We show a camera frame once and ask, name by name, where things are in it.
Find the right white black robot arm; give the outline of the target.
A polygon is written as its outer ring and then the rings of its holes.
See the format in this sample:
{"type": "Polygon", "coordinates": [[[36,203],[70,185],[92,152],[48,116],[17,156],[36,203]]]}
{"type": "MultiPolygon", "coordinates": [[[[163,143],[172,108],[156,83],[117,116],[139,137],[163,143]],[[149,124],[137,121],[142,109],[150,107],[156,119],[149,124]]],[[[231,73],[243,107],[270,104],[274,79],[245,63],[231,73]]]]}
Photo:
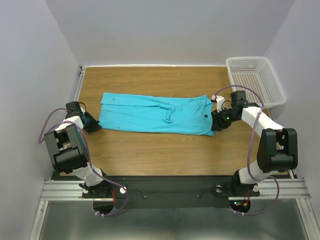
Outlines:
{"type": "Polygon", "coordinates": [[[213,95],[212,102],[216,110],[211,113],[214,132],[220,132],[233,122],[242,121],[252,128],[253,135],[258,135],[259,145],[254,162],[237,170],[231,179],[230,191],[239,195],[253,190],[256,183],[275,174],[294,170],[298,166],[298,133],[293,128],[285,128],[268,117],[261,106],[248,102],[243,90],[230,95],[231,107],[225,108],[225,99],[213,95]]]}

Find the white plastic basket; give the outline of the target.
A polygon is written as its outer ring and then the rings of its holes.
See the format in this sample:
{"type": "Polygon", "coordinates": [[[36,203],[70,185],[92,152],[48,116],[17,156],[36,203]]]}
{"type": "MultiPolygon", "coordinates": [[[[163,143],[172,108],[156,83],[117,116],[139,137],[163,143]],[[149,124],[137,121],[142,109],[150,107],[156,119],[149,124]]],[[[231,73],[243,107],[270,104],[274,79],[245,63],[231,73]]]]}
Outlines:
{"type": "Polygon", "coordinates": [[[229,57],[225,62],[229,82],[233,85],[234,92],[241,90],[240,86],[251,89],[259,97],[246,90],[247,100],[257,104],[263,101],[266,109],[286,103],[285,93],[268,58],[263,56],[229,57]]]}

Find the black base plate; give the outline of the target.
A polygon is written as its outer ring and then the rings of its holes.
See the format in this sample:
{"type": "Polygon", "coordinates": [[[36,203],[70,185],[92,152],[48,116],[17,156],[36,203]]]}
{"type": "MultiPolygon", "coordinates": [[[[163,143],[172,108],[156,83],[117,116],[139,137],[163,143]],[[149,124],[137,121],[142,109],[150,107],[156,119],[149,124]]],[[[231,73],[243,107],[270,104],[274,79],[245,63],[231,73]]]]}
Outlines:
{"type": "Polygon", "coordinates": [[[106,189],[89,189],[85,198],[111,198],[120,209],[229,208],[230,198],[258,197],[254,184],[241,184],[232,175],[110,176],[116,185],[103,181],[106,189]]]}

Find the turquoise t shirt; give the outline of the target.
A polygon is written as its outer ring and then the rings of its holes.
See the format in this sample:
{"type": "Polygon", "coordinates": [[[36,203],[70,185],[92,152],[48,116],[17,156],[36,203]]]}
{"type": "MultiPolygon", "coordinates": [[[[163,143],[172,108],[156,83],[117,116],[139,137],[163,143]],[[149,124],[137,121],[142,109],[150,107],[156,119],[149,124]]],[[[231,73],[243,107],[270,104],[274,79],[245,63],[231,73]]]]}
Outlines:
{"type": "Polygon", "coordinates": [[[206,96],[156,97],[105,92],[99,123],[104,129],[214,136],[213,103],[206,96]]]}

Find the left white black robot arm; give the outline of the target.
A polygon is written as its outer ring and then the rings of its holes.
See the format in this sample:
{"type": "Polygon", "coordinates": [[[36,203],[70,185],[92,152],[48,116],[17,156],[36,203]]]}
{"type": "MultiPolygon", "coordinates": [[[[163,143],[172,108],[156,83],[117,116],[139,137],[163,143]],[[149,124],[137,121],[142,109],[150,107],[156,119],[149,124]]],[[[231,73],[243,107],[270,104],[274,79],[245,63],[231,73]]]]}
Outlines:
{"type": "Polygon", "coordinates": [[[79,129],[92,134],[102,129],[99,121],[86,110],[82,102],[72,101],[65,105],[66,116],[62,123],[44,134],[44,142],[54,170],[73,174],[84,181],[79,184],[86,198],[105,198],[111,192],[111,185],[102,177],[107,175],[90,163],[79,129]]]}

